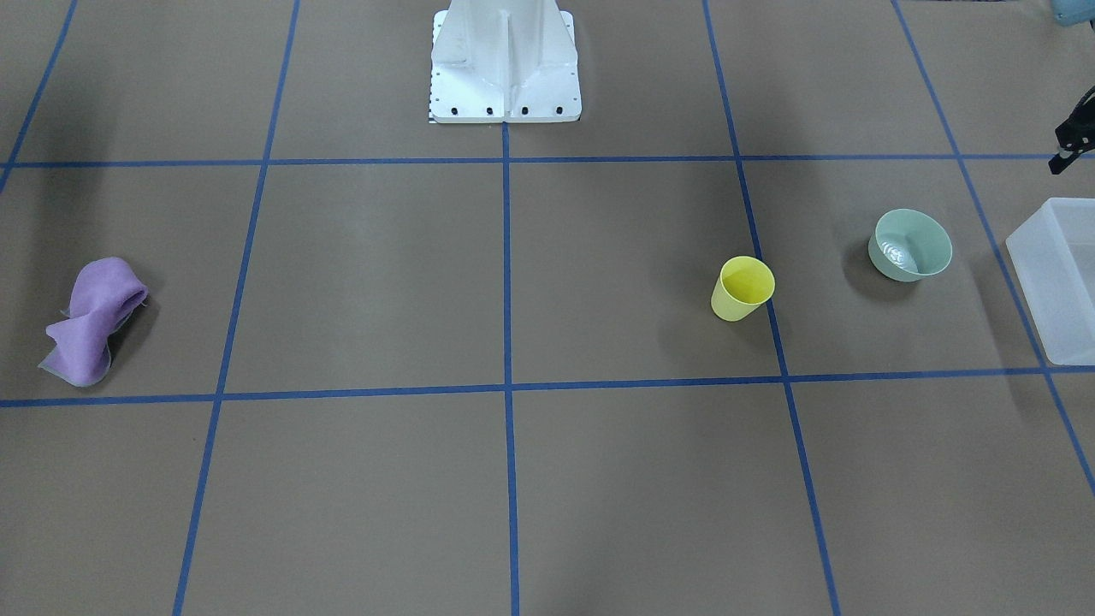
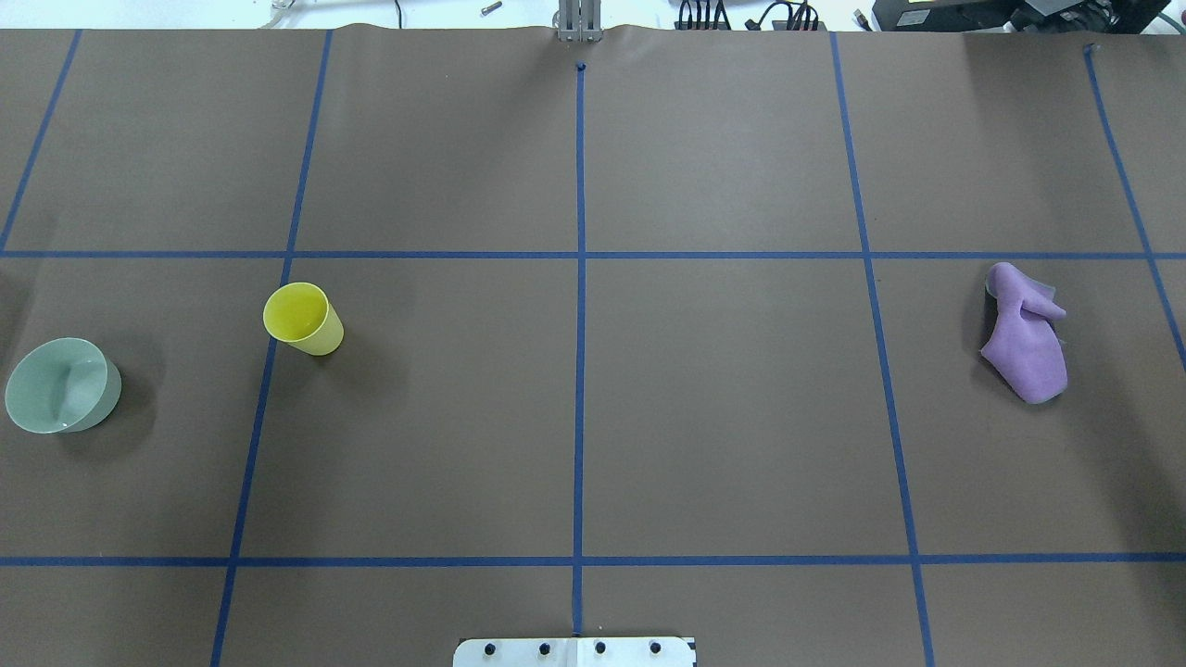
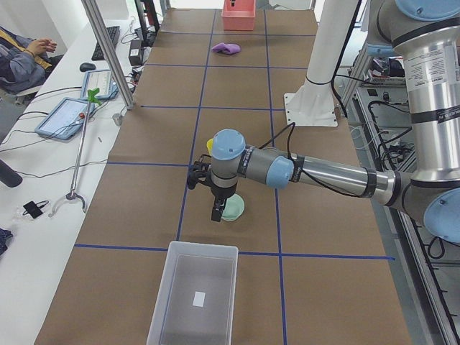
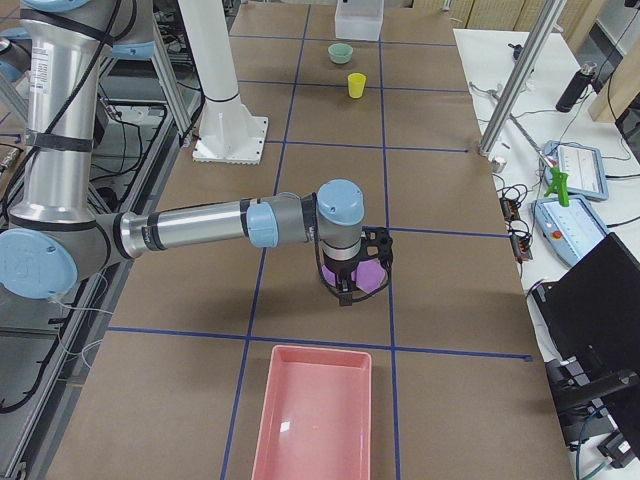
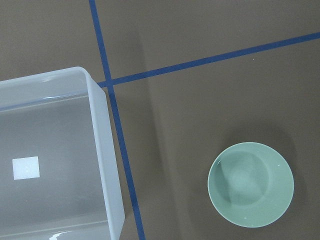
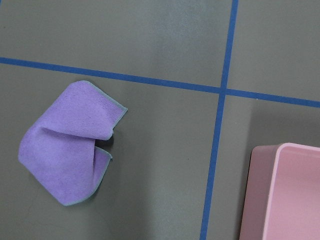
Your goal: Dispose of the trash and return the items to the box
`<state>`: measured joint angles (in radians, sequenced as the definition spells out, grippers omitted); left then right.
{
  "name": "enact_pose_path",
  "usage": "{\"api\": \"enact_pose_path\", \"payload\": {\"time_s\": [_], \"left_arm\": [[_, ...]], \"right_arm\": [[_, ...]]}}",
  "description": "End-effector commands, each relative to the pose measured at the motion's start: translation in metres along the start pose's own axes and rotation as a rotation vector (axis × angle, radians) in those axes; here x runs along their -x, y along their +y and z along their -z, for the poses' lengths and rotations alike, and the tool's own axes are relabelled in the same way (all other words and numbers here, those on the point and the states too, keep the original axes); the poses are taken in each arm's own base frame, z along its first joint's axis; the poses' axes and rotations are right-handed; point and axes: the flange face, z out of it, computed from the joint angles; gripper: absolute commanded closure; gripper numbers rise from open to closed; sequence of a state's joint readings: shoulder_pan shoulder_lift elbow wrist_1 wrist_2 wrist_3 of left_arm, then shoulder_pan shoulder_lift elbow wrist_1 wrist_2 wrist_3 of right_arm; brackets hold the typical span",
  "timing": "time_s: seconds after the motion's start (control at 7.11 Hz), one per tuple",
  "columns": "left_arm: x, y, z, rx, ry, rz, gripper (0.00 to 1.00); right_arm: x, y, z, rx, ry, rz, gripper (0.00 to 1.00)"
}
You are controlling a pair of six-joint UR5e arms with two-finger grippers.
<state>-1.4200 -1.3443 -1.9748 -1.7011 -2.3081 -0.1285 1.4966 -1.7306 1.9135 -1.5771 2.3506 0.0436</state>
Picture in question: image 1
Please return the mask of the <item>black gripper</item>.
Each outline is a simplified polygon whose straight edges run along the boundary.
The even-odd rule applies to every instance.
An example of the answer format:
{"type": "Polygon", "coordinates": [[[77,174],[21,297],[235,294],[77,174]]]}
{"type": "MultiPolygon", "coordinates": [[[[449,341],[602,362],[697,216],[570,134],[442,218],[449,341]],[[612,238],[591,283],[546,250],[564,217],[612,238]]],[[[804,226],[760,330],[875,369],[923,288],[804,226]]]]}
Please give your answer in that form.
{"type": "Polygon", "coordinates": [[[1060,175],[1079,156],[1094,148],[1094,86],[1090,88],[1054,129],[1057,153],[1051,158],[1051,174],[1060,175]]]}

